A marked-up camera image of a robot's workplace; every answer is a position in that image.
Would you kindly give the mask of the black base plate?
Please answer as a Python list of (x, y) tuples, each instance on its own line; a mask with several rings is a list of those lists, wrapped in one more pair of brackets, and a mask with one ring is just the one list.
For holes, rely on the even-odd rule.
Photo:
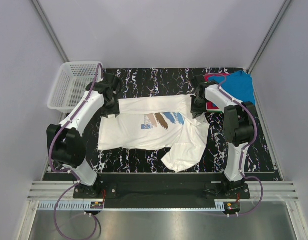
[(74, 188), (76, 199), (115, 199), (123, 194), (186, 195), (207, 199), (248, 200), (244, 180), (230, 183), (222, 173), (102, 173), (93, 186)]

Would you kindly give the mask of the small circuit board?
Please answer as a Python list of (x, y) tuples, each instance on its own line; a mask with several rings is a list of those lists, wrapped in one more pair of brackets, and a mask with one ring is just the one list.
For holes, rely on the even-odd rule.
[(92, 201), (90, 204), (91, 209), (103, 209), (104, 202), (103, 201)]
[(224, 204), (224, 207), (225, 207), (225, 210), (227, 211), (233, 211), (233, 210), (239, 211), (240, 203), (239, 202), (227, 202)]

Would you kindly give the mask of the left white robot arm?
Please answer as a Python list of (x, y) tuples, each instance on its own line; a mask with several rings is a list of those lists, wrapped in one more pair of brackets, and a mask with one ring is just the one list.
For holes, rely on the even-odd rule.
[(102, 117), (119, 115), (120, 79), (110, 73), (104, 73), (99, 82), (96, 79), (86, 87), (83, 98), (66, 119), (58, 125), (50, 124), (46, 130), (50, 166), (53, 162), (61, 164), (64, 172), (85, 186), (95, 184), (97, 173), (86, 160), (83, 132), (98, 111)]

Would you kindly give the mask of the left small circuit board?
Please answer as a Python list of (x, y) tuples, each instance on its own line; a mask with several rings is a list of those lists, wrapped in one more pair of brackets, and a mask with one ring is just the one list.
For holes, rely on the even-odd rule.
[(104, 202), (103, 201), (92, 201), (90, 204), (91, 209), (103, 209)]

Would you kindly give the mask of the right small circuit board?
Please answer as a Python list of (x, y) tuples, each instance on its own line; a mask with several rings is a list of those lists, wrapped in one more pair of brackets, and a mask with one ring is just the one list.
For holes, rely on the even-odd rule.
[(225, 210), (227, 211), (233, 211), (233, 210), (239, 211), (240, 203), (239, 202), (227, 202), (224, 204), (224, 207), (225, 207)]

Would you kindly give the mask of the blue folded t shirt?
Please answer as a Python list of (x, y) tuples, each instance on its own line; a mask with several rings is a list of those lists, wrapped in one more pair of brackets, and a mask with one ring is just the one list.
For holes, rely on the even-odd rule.
[(255, 105), (254, 90), (252, 85), (252, 78), (249, 74), (239, 70), (234, 73), (211, 73), (204, 76), (205, 81), (215, 81), (221, 83), (226, 80), (221, 88), (231, 96), (242, 102), (251, 102)]

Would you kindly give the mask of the white printed t shirt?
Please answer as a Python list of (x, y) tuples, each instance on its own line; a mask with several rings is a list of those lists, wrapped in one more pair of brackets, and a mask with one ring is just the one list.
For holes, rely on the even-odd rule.
[(177, 173), (195, 166), (206, 148), (209, 123), (203, 115), (193, 118), (191, 100), (191, 95), (120, 99), (119, 115), (100, 122), (98, 150), (168, 148), (161, 158), (167, 169)]

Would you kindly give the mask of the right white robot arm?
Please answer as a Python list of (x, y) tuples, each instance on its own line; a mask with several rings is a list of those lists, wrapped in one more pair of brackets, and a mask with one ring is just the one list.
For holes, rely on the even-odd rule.
[(227, 93), (213, 80), (206, 81), (203, 75), (194, 76), (191, 85), (191, 114), (195, 119), (206, 111), (206, 104), (213, 103), (224, 115), (223, 134), (228, 143), (228, 159), (224, 176), (230, 183), (237, 183), (245, 176), (243, 166), (247, 150), (257, 137), (255, 106), (250, 101), (242, 102)]

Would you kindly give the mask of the aluminium rail profile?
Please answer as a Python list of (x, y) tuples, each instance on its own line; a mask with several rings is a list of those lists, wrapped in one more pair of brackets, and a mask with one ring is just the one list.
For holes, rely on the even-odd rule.
[[(250, 181), (247, 183), (250, 193), (250, 201), (257, 201), (260, 195), (265, 202), (282, 201), (297, 202), (298, 196), (294, 185), (290, 181), (264, 181), (263, 188), (259, 184)], [(55, 201), (68, 188), (73, 186), (71, 181), (34, 181), (31, 185), (28, 201)]]

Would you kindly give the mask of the white plastic basket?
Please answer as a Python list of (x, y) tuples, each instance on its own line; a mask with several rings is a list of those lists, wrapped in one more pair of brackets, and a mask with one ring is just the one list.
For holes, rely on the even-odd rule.
[(60, 66), (55, 78), (47, 107), (70, 113), (82, 99), (87, 85), (95, 76), (98, 61), (73, 61)]

